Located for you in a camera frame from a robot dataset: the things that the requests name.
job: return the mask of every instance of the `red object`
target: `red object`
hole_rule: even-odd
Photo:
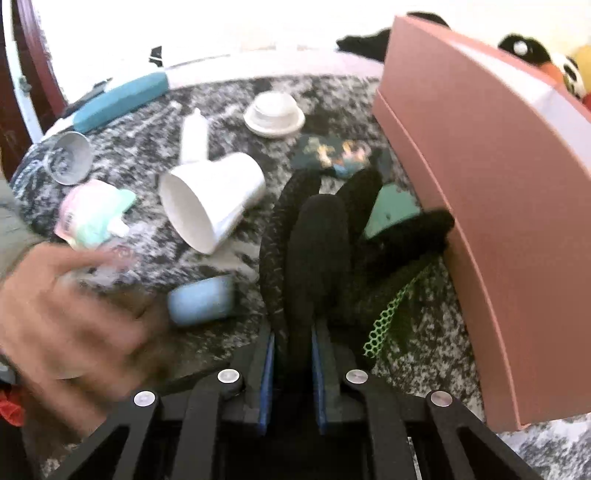
[[[21,391],[18,387],[12,387],[8,393],[0,391],[0,416],[15,427],[24,425],[25,410],[21,406]]]
[[[587,413],[591,112],[506,52],[398,17],[374,115],[422,206],[456,219],[445,260],[489,427]]]
[[[554,65],[551,61],[547,61],[538,67],[542,72],[548,75],[552,80],[557,83],[564,83],[564,76],[560,69]]]

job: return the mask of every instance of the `green honeycomb mesh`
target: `green honeycomb mesh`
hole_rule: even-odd
[[[421,270],[421,273],[414,277],[403,288],[398,290],[396,297],[390,303],[388,303],[388,307],[379,314],[379,319],[374,322],[374,329],[369,334],[369,340],[363,346],[363,355],[370,358],[378,357],[382,351],[382,348],[384,347],[384,341],[388,337],[388,331],[390,329],[390,324],[392,323],[392,318],[394,318],[400,302],[404,300],[404,297],[406,297],[417,280],[424,275],[424,273],[427,271],[427,268],[428,267],[425,267],[423,270]]]

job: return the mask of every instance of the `white mug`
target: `white mug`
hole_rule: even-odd
[[[174,167],[160,180],[160,199],[174,229],[198,252],[211,254],[265,195],[265,176],[245,153]]]

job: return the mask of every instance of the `yellow plush toy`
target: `yellow plush toy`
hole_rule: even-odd
[[[591,92],[591,45],[579,47],[571,56],[577,62],[585,90]]]

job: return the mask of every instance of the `light blue cup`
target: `light blue cup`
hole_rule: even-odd
[[[234,313],[235,291],[231,275],[183,285],[168,294],[168,313],[179,327],[223,319]]]

